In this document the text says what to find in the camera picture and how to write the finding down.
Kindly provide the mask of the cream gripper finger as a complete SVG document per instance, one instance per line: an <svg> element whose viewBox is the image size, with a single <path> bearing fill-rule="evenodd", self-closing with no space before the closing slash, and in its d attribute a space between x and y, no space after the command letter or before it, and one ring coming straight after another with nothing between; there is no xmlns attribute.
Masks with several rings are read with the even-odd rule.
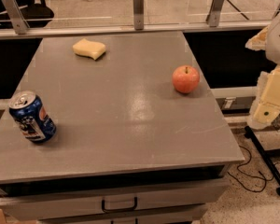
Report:
<svg viewBox="0 0 280 224"><path fill-rule="evenodd" d="M268 33L268 26L264 27L256 35L251 37L246 43L245 47L254 51L265 50L266 38Z"/></svg>
<svg viewBox="0 0 280 224"><path fill-rule="evenodd" d="M256 99L247 118L247 125L261 130L270 126L280 115L280 64L270 73L261 72Z"/></svg>

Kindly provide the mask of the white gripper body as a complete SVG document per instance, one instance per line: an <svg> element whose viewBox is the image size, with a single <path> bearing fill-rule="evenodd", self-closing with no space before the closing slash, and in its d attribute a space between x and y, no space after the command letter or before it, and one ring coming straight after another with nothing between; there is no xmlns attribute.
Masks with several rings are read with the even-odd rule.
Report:
<svg viewBox="0 0 280 224"><path fill-rule="evenodd" d="M268 28L265 53L268 60L280 64L280 12Z"/></svg>

